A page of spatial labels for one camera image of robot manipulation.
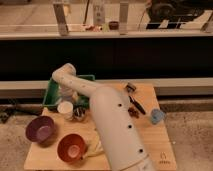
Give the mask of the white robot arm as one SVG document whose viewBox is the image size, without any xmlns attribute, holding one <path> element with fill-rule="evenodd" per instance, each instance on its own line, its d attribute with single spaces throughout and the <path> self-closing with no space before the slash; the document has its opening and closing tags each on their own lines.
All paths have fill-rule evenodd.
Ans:
<svg viewBox="0 0 213 171">
<path fill-rule="evenodd" d="M 77 77 L 70 63 L 56 69 L 52 78 L 89 98 L 90 112 L 112 171 L 157 171 L 119 90 Z"/>
</svg>

